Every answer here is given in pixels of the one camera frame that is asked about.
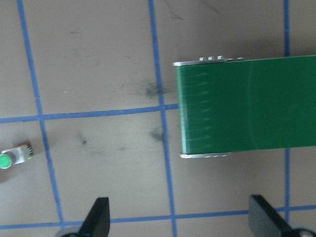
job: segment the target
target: green circuit board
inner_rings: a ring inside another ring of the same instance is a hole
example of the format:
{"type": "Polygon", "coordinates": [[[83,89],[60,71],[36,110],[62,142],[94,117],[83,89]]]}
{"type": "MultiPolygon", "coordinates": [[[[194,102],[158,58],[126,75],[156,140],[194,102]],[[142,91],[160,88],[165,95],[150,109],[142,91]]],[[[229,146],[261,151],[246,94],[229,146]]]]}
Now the green circuit board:
{"type": "Polygon", "coordinates": [[[175,69],[183,154],[316,145],[316,56],[175,69]]]}

